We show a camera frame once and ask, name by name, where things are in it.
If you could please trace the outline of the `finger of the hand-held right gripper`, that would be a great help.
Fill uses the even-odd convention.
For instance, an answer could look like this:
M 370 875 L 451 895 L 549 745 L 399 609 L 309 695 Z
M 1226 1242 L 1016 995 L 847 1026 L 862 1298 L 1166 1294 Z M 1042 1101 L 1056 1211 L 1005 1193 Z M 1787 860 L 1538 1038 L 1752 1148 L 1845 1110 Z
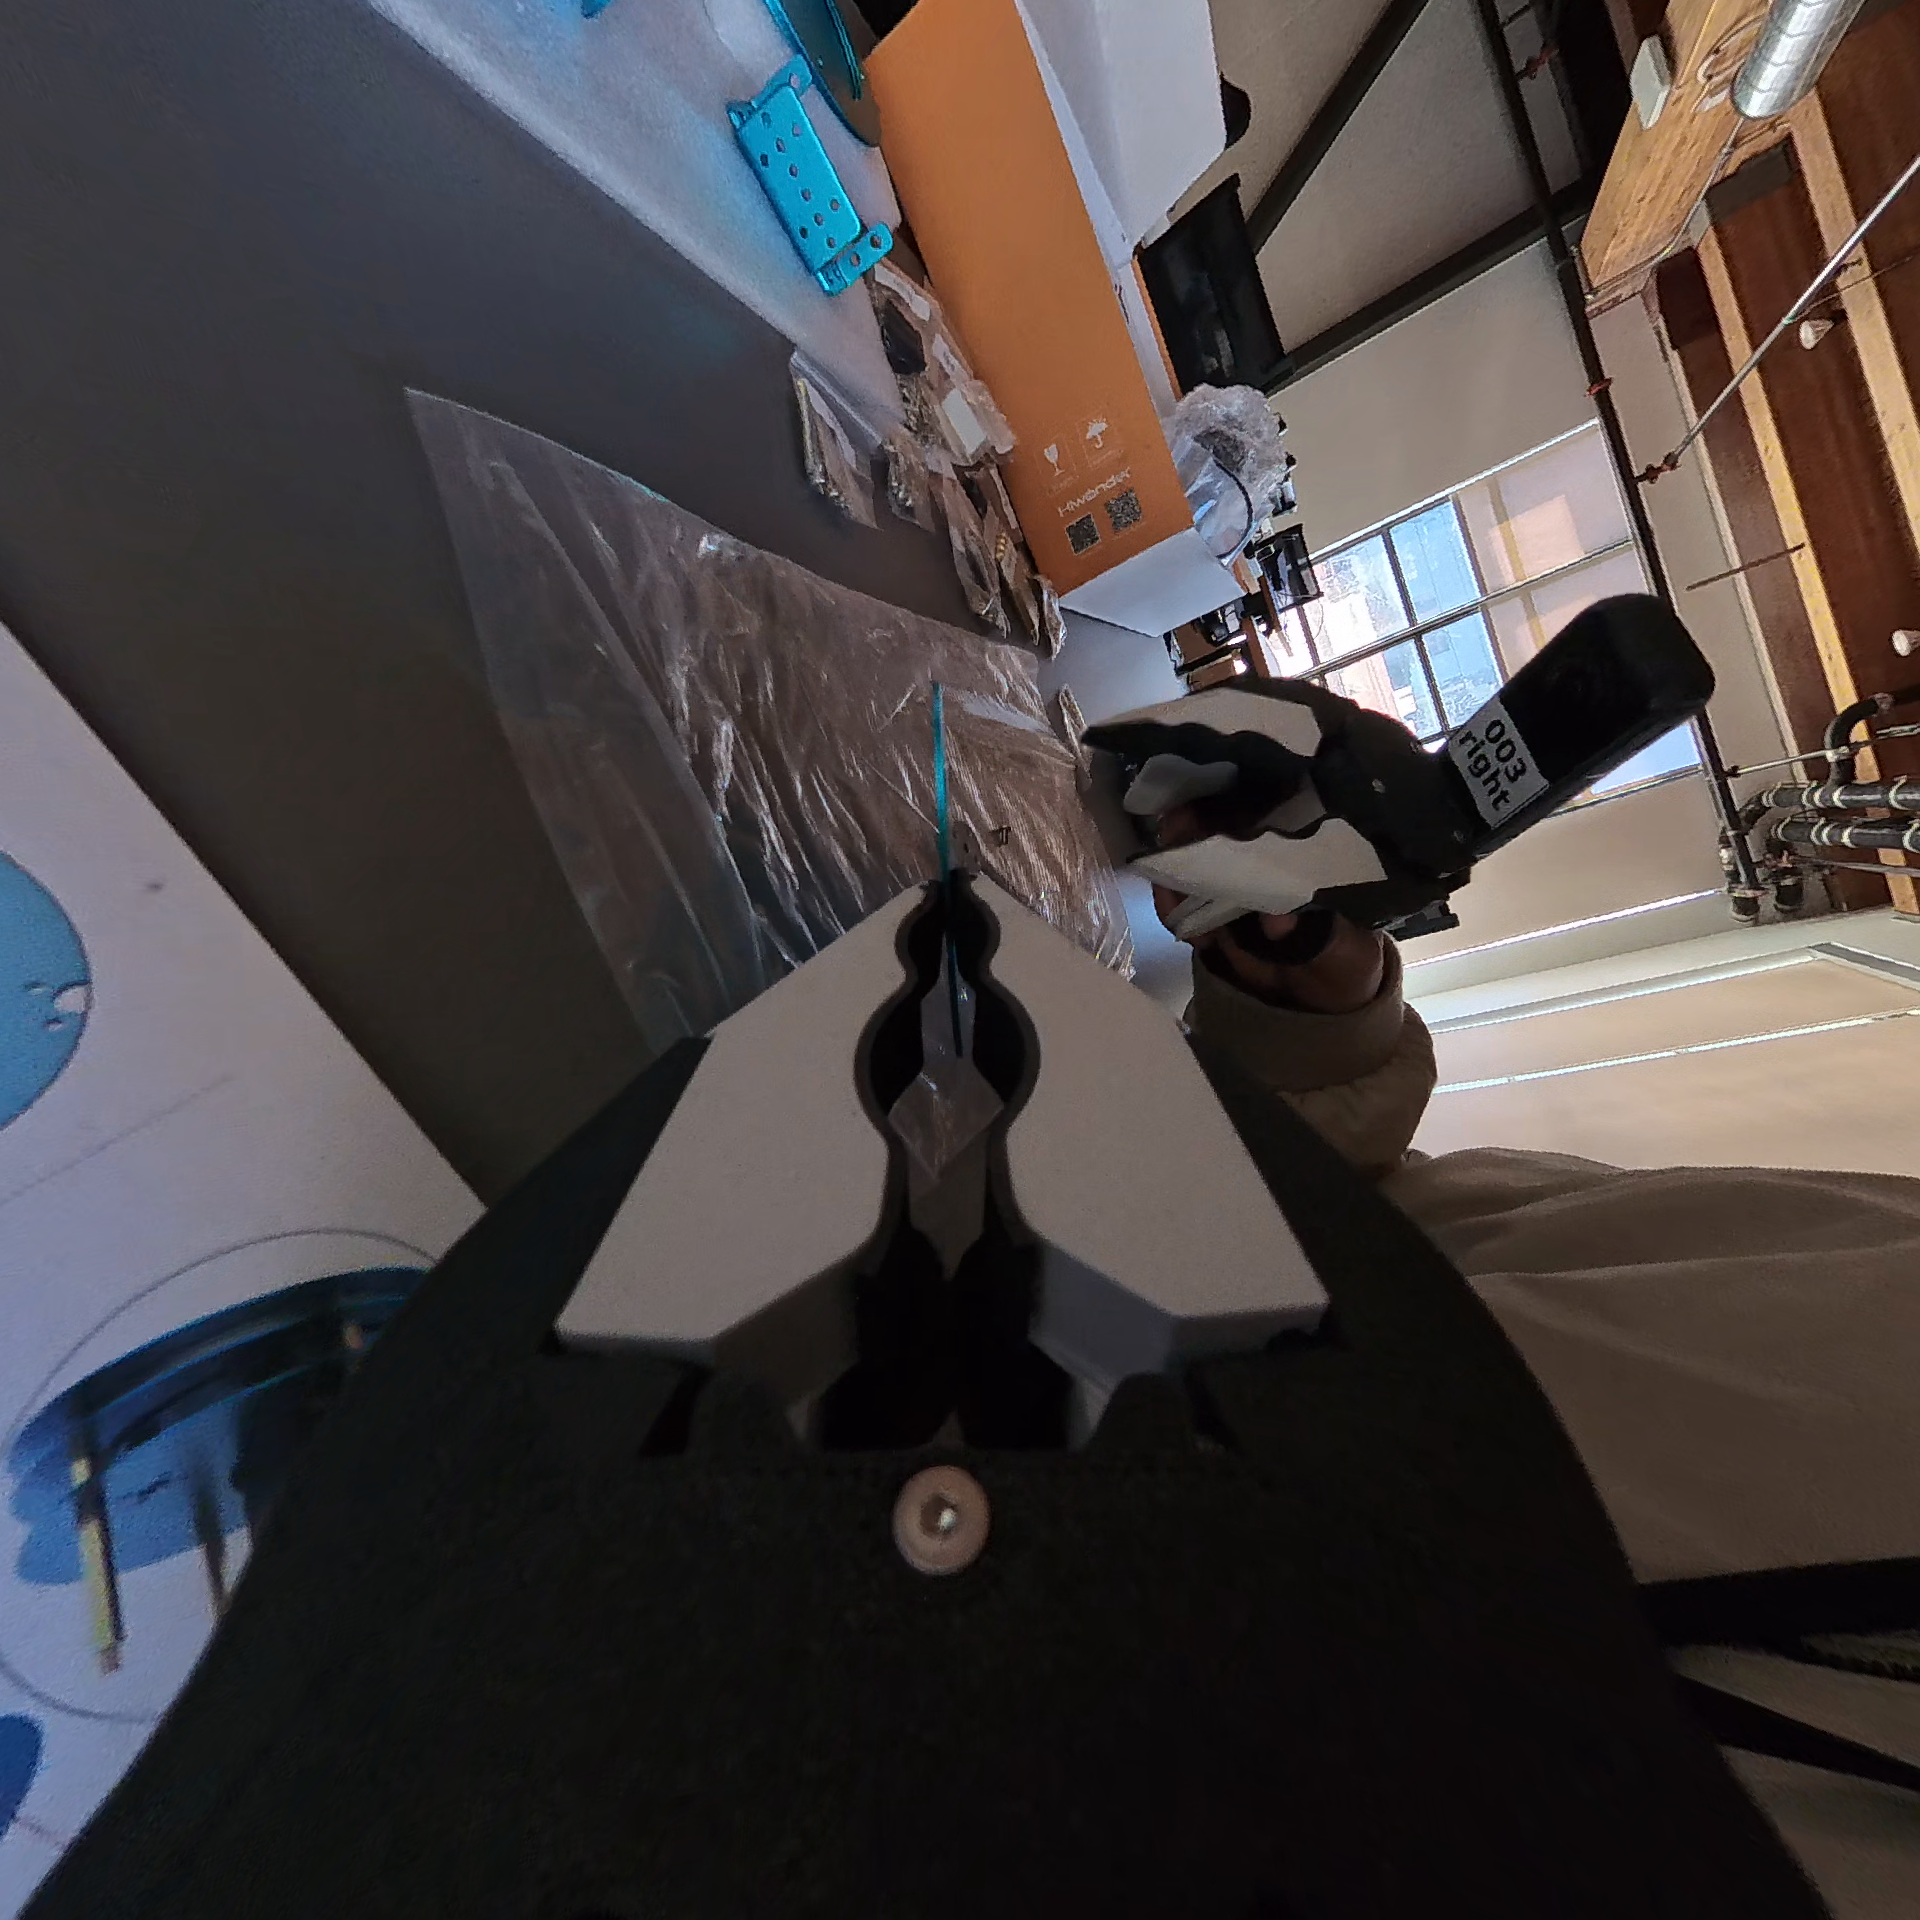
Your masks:
M 1349 823 L 1318 819 L 1307 837 L 1269 823 L 1264 802 L 1171 802 L 1125 812 L 1130 869 L 1177 908 L 1305 908 L 1386 883 L 1377 850 Z
M 1313 709 L 1235 682 L 1094 722 L 1082 748 L 1129 775 L 1130 797 L 1294 797 L 1321 738 Z

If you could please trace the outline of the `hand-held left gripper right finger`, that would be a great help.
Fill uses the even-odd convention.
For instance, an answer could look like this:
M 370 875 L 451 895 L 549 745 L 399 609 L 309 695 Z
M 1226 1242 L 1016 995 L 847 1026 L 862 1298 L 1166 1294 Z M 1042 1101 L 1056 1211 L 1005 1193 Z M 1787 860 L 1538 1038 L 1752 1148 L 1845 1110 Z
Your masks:
M 1328 1291 L 1175 1017 L 994 879 L 952 885 L 998 1186 L 1066 1373 L 1177 1373 L 1318 1330 Z

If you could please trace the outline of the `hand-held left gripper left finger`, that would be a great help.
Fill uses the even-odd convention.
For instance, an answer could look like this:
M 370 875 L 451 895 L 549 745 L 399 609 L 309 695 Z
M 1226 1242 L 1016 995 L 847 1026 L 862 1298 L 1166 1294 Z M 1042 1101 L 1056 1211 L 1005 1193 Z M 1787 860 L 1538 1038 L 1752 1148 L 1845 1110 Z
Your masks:
M 905 1214 L 888 1114 L 922 1067 L 941 892 L 909 887 L 715 1026 L 559 1311 L 559 1345 L 843 1373 Z

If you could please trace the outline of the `teal round metal plate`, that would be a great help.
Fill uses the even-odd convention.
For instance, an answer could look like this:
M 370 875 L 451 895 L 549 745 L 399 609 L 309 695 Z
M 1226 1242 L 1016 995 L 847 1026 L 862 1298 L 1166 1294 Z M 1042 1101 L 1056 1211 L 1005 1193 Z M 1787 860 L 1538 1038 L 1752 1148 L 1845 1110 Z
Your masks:
M 965 1034 L 965 985 L 954 956 L 952 940 L 952 825 L 951 825 L 951 777 L 949 777 L 949 745 L 944 718 L 944 683 L 933 682 L 927 687 L 929 709 L 929 754 L 933 754 L 933 823 L 934 823 L 934 858 L 937 887 L 941 911 L 941 956 L 944 956 L 944 990 L 951 1029 L 951 1053 L 961 1061 L 966 1055 Z

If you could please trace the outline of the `person's right forearm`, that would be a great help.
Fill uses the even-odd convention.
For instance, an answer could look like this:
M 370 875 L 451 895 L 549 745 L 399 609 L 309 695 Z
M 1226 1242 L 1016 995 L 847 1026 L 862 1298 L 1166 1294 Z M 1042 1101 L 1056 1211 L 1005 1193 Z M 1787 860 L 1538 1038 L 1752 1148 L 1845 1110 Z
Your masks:
M 1370 1179 L 1399 1173 L 1438 1085 L 1432 1036 L 1402 999 L 1401 953 L 1382 945 L 1377 991 L 1352 1013 L 1310 1013 L 1242 988 L 1213 956 L 1193 959 L 1189 1031 L 1287 1101 Z

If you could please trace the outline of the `ceiling pipes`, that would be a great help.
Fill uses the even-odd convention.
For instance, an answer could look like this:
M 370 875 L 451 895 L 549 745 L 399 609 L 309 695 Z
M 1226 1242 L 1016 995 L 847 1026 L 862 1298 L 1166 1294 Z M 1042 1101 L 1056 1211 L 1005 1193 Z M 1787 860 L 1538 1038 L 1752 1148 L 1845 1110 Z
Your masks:
M 1872 692 L 1837 709 L 1813 749 L 1730 767 L 1718 867 L 1737 923 L 1798 918 L 1813 894 L 1846 910 L 1865 887 L 1918 922 L 1918 775 L 1888 767 L 1914 748 L 1914 709 L 1913 683 Z

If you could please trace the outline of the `bubble wrap bundle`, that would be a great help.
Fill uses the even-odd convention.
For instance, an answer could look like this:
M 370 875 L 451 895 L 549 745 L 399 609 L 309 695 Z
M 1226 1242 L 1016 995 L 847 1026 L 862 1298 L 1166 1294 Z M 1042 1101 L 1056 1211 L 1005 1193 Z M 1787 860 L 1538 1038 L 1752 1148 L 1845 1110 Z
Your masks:
M 1287 425 L 1259 388 L 1193 386 L 1168 419 L 1168 453 L 1193 530 L 1221 563 L 1297 510 Z

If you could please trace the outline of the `pile of clear hardware packets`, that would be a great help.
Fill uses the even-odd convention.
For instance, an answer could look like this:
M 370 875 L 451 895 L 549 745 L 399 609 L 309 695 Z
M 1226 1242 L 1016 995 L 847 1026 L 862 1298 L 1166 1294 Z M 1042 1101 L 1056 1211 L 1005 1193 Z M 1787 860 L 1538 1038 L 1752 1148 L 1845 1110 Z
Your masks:
M 808 490 L 872 527 L 886 508 L 944 540 L 970 621 L 1051 662 L 1064 647 L 1061 595 L 1023 535 L 1005 467 L 1013 428 L 973 370 L 937 294 L 872 246 L 849 252 L 878 326 L 896 411 L 878 420 L 822 369 L 789 362 Z

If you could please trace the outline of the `black computer monitor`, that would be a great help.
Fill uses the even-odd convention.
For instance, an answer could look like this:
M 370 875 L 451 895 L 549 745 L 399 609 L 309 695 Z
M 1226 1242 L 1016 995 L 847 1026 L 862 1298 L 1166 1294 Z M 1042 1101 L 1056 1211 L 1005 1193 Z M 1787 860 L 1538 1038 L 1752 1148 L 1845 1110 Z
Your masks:
M 1160 238 L 1136 252 L 1171 388 L 1272 394 L 1288 375 L 1256 252 L 1241 210 L 1241 181 L 1211 187 Z

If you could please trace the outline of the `large clear plastic bag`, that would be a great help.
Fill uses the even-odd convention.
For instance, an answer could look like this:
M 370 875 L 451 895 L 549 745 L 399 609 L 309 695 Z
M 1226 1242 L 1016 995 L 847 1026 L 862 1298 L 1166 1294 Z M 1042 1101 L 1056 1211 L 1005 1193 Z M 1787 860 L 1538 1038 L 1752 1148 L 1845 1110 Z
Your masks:
M 1121 979 L 1136 945 L 1015 644 L 743 543 L 627 475 L 409 390 L 498 724 L 646 1059 L 952 850 Z

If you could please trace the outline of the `person's beige jacket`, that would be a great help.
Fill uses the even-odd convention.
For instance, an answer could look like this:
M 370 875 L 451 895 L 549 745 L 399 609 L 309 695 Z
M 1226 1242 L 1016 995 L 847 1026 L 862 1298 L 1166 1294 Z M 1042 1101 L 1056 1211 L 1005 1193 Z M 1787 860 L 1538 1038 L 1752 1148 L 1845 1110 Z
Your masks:
M 1866 1635 L 1837 1607 L 1866 1567 L 1914 1631 L 1914 1179 L 1478 1148 L 1382 1193 L 1536 1373 L 1635 1579 L 1718 1586 L 1674 1668 L 1913 1766 L 1914 1671 L 1798 1647 Z

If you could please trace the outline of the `white printed instruction sheet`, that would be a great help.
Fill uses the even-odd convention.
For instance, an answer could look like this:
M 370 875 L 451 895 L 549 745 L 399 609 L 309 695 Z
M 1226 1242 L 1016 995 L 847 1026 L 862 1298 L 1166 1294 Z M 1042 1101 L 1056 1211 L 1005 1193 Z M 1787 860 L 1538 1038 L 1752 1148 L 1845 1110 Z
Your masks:
M 467 1185 L 1 638 L 3 1915 L 169 1710 Z

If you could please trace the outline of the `white foam sheet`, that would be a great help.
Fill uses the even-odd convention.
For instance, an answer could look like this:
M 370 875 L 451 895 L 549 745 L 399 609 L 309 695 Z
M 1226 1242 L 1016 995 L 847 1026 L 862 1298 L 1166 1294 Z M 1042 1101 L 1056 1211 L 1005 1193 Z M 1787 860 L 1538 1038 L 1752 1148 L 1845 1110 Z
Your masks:
M 901 217 L 880 150 L 847 129 L 826 62 L 847 51 L 833 4 L 371 3 L 494 116 L 529 138 L 621 226 L 635 375 L 743 413 L 776 406 L 801 353 L 878 420 L 896 411 L 859 281 L 826 298 L 743 161 L 729 102 L 783 63 L 808 68 L 807 111 L 859 203 Z

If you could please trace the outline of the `silver ventilation duct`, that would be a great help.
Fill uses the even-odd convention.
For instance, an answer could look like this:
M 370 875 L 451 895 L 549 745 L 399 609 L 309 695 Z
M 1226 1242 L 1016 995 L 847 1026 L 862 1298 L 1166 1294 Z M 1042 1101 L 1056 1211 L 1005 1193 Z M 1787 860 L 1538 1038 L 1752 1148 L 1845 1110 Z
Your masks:
M 1865 3 L 1769 3 L 1730 89 L 1743 122 L 1769 122 L 1814 86 Z

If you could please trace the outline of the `blue perforated metal bracket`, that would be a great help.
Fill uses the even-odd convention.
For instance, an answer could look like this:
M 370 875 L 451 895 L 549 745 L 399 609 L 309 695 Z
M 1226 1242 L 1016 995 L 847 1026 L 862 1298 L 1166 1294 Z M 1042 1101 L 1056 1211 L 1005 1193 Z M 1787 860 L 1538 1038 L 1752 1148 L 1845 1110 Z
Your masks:
M 839 298 L 894 252 L 896 228 L 840 179 L 807 93 L 808 67 L 792 60 L 749 101 L 729 102 L 727 118 L 801 267 L 826 298 Z

